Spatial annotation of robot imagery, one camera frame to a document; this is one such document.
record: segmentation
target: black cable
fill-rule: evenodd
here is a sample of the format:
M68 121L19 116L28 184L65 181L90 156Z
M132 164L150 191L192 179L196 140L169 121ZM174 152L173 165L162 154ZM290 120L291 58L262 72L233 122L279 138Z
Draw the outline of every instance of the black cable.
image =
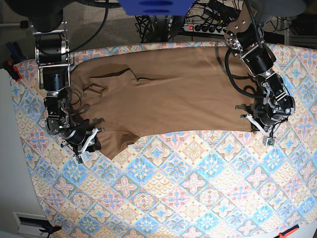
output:
M289 27L283 28L283 29L279 29L278 31L284 31L284 30L287 30L287 29L289 29L291 27L292 27L292 25L290 25Z
M229 15L223 0L222 0L222 6L223 6L223 11L226 13L226 15Z
M144 38L145 38L145 36L146 36L146 33L147 33L147 31L148 31L148 28L149 28L150 23L151 23L151 20L149 20L149 22L148 22L147 25L146 25L146 28L144 28L144 32L143 32L143 35L142 35L141 43L144 43Z
M142 38L141 34L141 26L140 26L140 20L138 16L134 16L135 19L137 20L137 23L134 23L135 27L137 28L137 32L139 33L139 37Z
M235 90L237 90L239 93L241 93L244 96L247 96L249 98L265 98L265 95L254 95L254 94L245 92L241 88L238 87L238 85L235 83L235 81L232 77L232 74L231 74L230 68L229 68L229 56L231 55L231 53L232 53L232 50L229 48L225 57L224 57L224 66L226 68L226 72L227 72L227 75L229 77L229 80L230 80L232 86L235 88Z
M277 19L280 19L281 21L290 21L290 22L292 22L292 20L288 20L288 19L286 19L286 18L284 18L284 19L282 19L281 17L276 17Z
M71 93L76 94L76 95L77 95L77 97L78 97L78 101L77 101L76 103L72 103L72 105L76 105L78 102L80 102L79 107L81 107L81 98L80 98L79 94L78 94L78 93L76 93L76 92L73 92L73 91L71 91Z
M253 92L253 94L256 94L257 92L256 92L256 90L254 89L254 87L252 87L251 85L246 85L244 88L243 88L243 91L247 91L248 89L250 89L252 92Z
M288 91L287 87L285 87L285 89L286 89L286 91L288 92L288 95L289 95L289 96L291 96L291 94L289 93L289 91Z
M271 31L271 33L273 33L273 32L275 32L275 31L277 31L277 25L278 25L278 21L276 21L277 23L276 23L276 26L274 26L274 24L273 24L273 22L272 21L269 21L270 23L271 23L271 25L273 26L273 28L274 28L274 31Z
M108 17L108 11L109 11L109 8L105 8L105 16L104 16L104 19L103 19L103 21L102 21L100 27L98 28L98 30L97 30L88 40L86 40L86 41L85 41L84 43L82 43L80 46L78 46L78 47L76 47L76 48L74 48L74 49L72 49L72 50L70 50L70 51L68 51L68 52L65 52L65 53L63 53L63 54L53 55L53 54L48 54L48 53L42 51L42 49L41 49L40 46L39 46L39 42L41 41L41 38L40 38L39 42L35 42L36 47L39 49L39 51L40 51L41 53L43 53L44 55L47 55L47 56L63 56L63 55L66 55L66 54L73 53L73 52L77 51L78 49L80 49L81 47L83 47L84 45L88 44L92 39L95 38L96 35L99 34L99 32L101 31L101 29L103 28L103 26L104 26L105 23L106 23L106 20L107 20L107 17Z
M272 130L271 130L270 134L269 134L270 137L273 137L273 135L274 135L274 128L275 128L277 125L282 124L283 122L286 122L286 121L288 121L288 118L285 118L285 119L283 119L283 120L281 120L281 121L275 123L275 124L273 125L273 127L272 127Z
M119 8L121 5L118 2L99 2L94 0L75 0L76 2L86 5L86 6L95 6L95 7L102 7L102 8Z
M278 30L278 17L276 18L276 30Z
M245 80L245 79L251 79L252 76L238 76L238 75L235 75L235 74L232 74L232 77L234 79L237 79L237 80Z
M237 7L236 0L233 0L233 4L234 4L235 9L237 10L237 9L238 9L238 7Z
M203 9L202 15L198 15L198 14L190 15L192 12L192 9L195 8L197 5L202 6L202 7L199 7L201 9ZM192 4L192 6L190 7L190 9L188 10L188 12L186 14L186 17L185 17L186 22L194 22L194 20L192 20L192 21L190 20L191 18L200 18L203 21L203 23L196 23L196 24L199 24L201 27L204 25L207 25L208 28L213 26L213 25L215 27L217 27L217 26L223 27L223 25L226 24L226 22L231 22L232 19L226 13L227 8L224 5L224 3L222 3L222 6L223 6L223 8L221 10L223 11L223 13L220 13L220 12L215 12L214 7L213 7L213 1L210 1L209 3L202 3L202 2L194 1L194 3ZM208 18L204 17L204 15L206 14L205 9L207 9L207 7L208 7L208 10L211 12L211 15L208 14L208 15L210 15Z
M252 11L251 11L251 7L250 7L250 4L249 4L249 1L248 0L244 0L244 3L246 4L248 12L249 12L249 15L251 17L251 22L252 22L252 25L253 25L253 28L254 28L254 31L255 31L255 35L256 35L256 38L257 38L258 45L259 45L260 48L262 48L263 46L261 44L258 28L257 28L256 22L254 21L254 17L253 17Z

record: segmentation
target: wires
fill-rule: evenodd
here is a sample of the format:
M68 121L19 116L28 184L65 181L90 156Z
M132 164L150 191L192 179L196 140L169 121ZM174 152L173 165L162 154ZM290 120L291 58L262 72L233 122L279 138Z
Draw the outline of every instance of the wires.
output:
M205 11L206 11L206 9L207 9L207 7L208 7L208 4L207 3L201 3L201 2L198 2L198 1L195 1L194 3L193 3L193 5L191 6L191 8L188 10L188 12L187 12L187 14L186 14L186 17L185 17L185 19L186 19L186 21L190 21L190 18L200 18L200 20L199 21L204 21L203 23L202 23L202 25L204 25L204 24L206 24L206 23L209 23L209 21L211 20L211 22L213 22L213 17L212 16L209 16L209 17L203 17L204 15L205 15ZM191 15L191 13L192 13L192 10L194 9L194 8L196 8L196 9L202 9L203 11L203 13L201 14L201 15Z
M58 54L58 55L57 54L56 55L48 54L48 53L42 51L41 47L39 46L39 43L41 42L41 38L40 38L40 40L38 42L35 42L36 47L39 49L39 51L41 53L43 53L44 55L47 55L47 56L63 56L63 55L66 55L66 54L73 53L73 52L77 51L78 49L82 48L83 46L85 46L86 44L88 44L89 42L91 42L91 40L94 39L95 36L99 34L99 32L101 31L101 29L104 27L104 25L106 23L106 20L107 20L107 17L108 17L108 11L109 11L109 8L108 7L105 8L105 16L104 16L104 19L103 19L100 27L98 28L98 30L88 40L86 40L84 43L82 43L81 45L77 46L76 48L74 48L74 49L72 49L72 50L70 50L68 52L65 52L63 54Z
M288 118L285 118L285 119L283 119L283 120L281 120L281 121L275 123L275 124L273 125L273 127L272 127L272 130L271 130L269 136L270 136L270 137L273 137L273 135L274 135L274 128L275 128L277 125L282 124L283 122L286 122L286 121L288 121Z
M276 17L276 26L274 26L274 24L273 24L272 21L269 21L269 22L271 23L271 25L273 26L273 28L274 28L274 31L272 31L271 33L276 32L276 31L284 31L284 30L289 29L289 28L292 27L292 25L290 25L290 26L288 26L288 27L286 27L286 28L279 29L279 28L278 28L278 21L279 21L279 20L280 20L280 21L283 21L284 23L285 23L286 21L287 21L287 22L292 22L291 20L288 20L288 19L286 19L286 18L282 19L282 18L280 18L280 17Z
M235 83L234 79L233 79L233 76L230 72L230 68L229 68L229 56L231 55L232 53L232 50L229 48L226 55L225 55L225 58L224 58L224 65L225 65L225 68L226 68L226 72L227 72L227 75L229 77L229 80L232 84L232 86L241 94L243 94L244 96L247 96L249 98L265 98L265 95L255 95L255 94L251 94L251 93L248 93L248 92L245 92L244 90L242 90L241 88L238 87L238 85Z
M74 92L74 91L71 91L71 93L76 94L76 95L77 95L77 97L78 97L78 101L76 101L75 103L72 103L72 106L73 106L73 105L76 105L78 102L80 102L79 107L81 107L81 98L80 98L79 94L78 94L78 93L76 93L76 92Z
M252 25L253 25L253 28L254 28L254 31L255 31L255 35L256 35L256 38L257 38L258 45L259 45L260 48L262 48L263 46L261 44L260 35L259 35L259 32L258 32L258 27L256 25L256 22L254 21L254 17L253 17L252 11L251 11L251 7L250 7L250 4L249 4L249 1L248 0L244 0L244 3L246 4L248 12L249 12L249 15L251 17L251 21L252 21Z
M141 43L144 43L147 32L153 32L152 22L149 16L135 16L137 23L134 25L141 38Z
M237 12L237 4L236 4L236 1L231 1L232 2L232 4L233 4L233 6L234 6L234 11L236 12L236 14L238 14L238 12Z
M289 95L289 96L291 96L291 94L289 93L289 91L288 91L287 87L286 87L286 86L284 86L284 88L286 89L286 91L287 91L288 95Z

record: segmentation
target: floral tile pattern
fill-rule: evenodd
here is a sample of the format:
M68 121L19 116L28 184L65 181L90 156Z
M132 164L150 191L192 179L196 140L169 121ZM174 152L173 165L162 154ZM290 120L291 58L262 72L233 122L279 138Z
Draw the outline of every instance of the floral tile pattern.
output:
M160 43L74 53L72 65L112 55L223 43ZM296 102L277 130L262 135L180 131L140 138L112 161L99 152L76 165L45 131L45 91L34 60L17 65L11 90L25 159L56 238L241 238L317 219L317 51L270 45Z

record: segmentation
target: white wall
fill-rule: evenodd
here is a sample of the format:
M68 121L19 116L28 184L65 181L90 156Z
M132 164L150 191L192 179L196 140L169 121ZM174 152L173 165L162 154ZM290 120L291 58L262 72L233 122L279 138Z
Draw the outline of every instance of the white wall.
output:
M13 211L43 215L16 125L9 76L0 69L0 230L17 232Z
M0 231L0 238L22 238L22 237L18 235L13 235L11 233Z

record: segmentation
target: brown shirt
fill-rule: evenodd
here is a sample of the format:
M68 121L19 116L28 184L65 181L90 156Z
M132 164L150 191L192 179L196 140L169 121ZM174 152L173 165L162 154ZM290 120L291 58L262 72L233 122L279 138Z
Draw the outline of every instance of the brown shirt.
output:
M225 47L196 47L137 52L92 59L71 74L71 89L89 110L84 119L104 118L98 126L102 149L113 159L140 137L186 130L251 131L240 119L253 99L238 93L223 66ZM238 57L231 72L248 75ZM254 84L237 80L240 88Z

